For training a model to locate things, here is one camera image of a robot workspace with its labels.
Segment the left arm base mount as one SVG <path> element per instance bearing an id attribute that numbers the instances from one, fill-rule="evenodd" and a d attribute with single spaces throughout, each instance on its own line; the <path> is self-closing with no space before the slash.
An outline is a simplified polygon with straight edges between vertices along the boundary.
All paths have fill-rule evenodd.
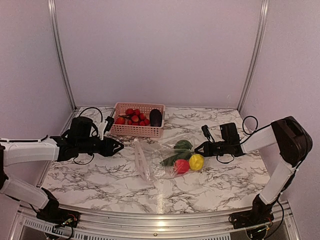
<path id="1" fill-rule="evenodd" d="M 43 187 L 41 189 L 47 195 L 48 203 L 44 206 L 44 208 L 40 208 L 37 211 L 36 217 L 40 220 L 54 223 L 59 227 L 66 225 L 65 222 L 71 219 L 72 221 L 70 226 L 76 228 L 80 213 L 78 211 L 60 208 L 59 201 L 54 197 L 54 195 Z"/>

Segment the green fake cucumber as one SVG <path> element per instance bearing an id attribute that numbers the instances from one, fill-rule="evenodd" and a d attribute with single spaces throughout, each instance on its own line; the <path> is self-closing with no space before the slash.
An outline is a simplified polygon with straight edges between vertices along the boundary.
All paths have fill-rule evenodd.
<path id="1" fill-rule="evenodd" d="M 167 157 L 166 159 L 164 159 L 163 161 L 160 162 L 160 164 L 164 167 L 169 167 L 169 166 L 173 166 L 174 163 L 179 160 L 179 159 L 183 159 L 185 160 L 187 158 L 188 154 L 187 153 L 178 153 L 176 155 Z"/>

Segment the red fake tomato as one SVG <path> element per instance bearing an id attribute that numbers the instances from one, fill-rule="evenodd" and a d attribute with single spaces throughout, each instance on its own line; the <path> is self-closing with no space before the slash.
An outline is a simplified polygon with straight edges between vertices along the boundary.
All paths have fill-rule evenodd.
<path id="1" fill-rule="evenodd" d="M 174 163 L 174 172 L 179 175 L 187 173 L 190 169 L 189 162 L 185 159 L 177 159 Z"/>

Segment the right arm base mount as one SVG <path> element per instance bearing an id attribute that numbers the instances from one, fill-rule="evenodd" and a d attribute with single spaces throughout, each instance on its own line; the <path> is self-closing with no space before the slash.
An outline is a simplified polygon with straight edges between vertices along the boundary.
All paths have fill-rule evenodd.
<path id="1" fill-rule="evenodd" d="M 252 227 L 267 221 L 273 221 L 272 207 L 275 203 L 276 201 L 265 204 L 258 194 L 252 202 L 252 209 L 234 212 L 229 215 L 228 221 L 233 225 L 234 229 Z"/>

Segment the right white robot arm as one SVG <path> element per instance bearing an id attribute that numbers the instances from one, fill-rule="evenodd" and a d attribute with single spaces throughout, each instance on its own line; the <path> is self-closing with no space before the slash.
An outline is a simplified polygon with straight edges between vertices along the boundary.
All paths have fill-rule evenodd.
<path id="1" fill-rule="evenodd" d="M 279 160 L 271 177 L 262 191 L 252 202 L 247 219 L 258 224 L 267 216 L 283 191 L 285 191 L 302 162 L 313 147 L 313 140 L 303 126 L 293 117 L 287 116 L 255 129 L 246 138 L 240 139 L 234 122 L 219 126 L 221 140 L 214 140 L 207 125 L 202 127 L 206 141 L 195 148 L 195 153 L 203 157 L 234 158 L 260 151 L 268 147 L 278 150 Z"/>

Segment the clear zip top bag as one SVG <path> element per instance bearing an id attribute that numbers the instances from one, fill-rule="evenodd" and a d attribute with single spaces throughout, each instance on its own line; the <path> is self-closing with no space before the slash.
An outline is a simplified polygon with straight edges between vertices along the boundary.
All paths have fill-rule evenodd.
<path id="1" fill-rule="evenodd" d="M 193 134 L 179 134 L 155 141 L 136 138 L 136 170 L 148 183 L 200 172 L 208 166 L 208 160 L 196 153 L 200 142 L 201 138 Z"/>

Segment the red fake strawberries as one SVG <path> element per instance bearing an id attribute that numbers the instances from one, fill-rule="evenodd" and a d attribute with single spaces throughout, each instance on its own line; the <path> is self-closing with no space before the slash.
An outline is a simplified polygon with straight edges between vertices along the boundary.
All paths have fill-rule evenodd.
<path id="1" fill-rule="evenodd" d="M 141 112 L 138 108 L 132 109 L 128 108 L 125 113 L 119 115 L 118 117 L 124 117 L 126 119 L 125 124 L 129 126 L 149 126 L 150 120 L 147 118 L 146 114 Z"/>

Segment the red fake pepper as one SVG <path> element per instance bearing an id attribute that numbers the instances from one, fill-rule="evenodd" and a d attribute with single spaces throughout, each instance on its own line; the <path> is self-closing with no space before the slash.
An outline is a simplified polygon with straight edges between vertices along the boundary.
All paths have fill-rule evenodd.
<path id="1" fill-rule="evenodd" d="M 122 116 L 119 116 L 114 122 L 115 125 L 124 125 L 125 123 L 126 119 Z"/>

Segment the purple fake eggplant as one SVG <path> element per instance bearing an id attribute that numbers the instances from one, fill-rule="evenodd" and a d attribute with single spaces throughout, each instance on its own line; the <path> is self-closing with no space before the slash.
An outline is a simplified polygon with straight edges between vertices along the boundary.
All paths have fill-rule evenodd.
<path id="1" fill-rule="evenodd" d="M 162 113 L 158 109 L 153 109 L 150 111 L 149 120 L 151 127 L 161 127 L 162 126 Z"/>

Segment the green fake vegetable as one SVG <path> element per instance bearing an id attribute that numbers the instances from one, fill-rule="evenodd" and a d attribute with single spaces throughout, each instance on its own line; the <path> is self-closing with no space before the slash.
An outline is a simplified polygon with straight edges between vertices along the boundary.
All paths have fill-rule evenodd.
<path id="1" fill-rule="evenodd" d="M 193 147 L 192 143 L 186 139 L 182 139 L 176 142 L 174 145 L 175 150 L 191 150 Z"/>

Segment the yellow fake lemon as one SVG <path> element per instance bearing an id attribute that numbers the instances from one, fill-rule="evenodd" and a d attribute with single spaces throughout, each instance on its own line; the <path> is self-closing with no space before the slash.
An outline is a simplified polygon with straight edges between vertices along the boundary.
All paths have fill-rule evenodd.
<path id="1" fill-rule="evenodd" d="M 203 168 L 205 159 L 201 154 L 193 154 L 188 162 L 191 170 L 199 171 Z"/>

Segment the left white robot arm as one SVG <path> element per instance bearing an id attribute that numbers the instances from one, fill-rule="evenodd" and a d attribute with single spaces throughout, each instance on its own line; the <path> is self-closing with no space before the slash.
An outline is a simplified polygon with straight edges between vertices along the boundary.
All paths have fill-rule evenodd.
<path id="1" fill-rule="evenodd" d="M 1 139 L 0 141 L 0 192 L 15 200 L 23 201 L 43 211 L 53 223 L 63 219 L 58 200 L 46 189 L 35 187 L 18 178 L 5 174 L 4 168 L 27 162 L 64 162 L 80 154 L 112 157 L 124 145 L 105 137 L 113 125 L 108 117 L 96 126 L 92 119 L 84 116 L 72 119 L 70 128 L 60 136 L 46 136 L 41 139 Z"/>

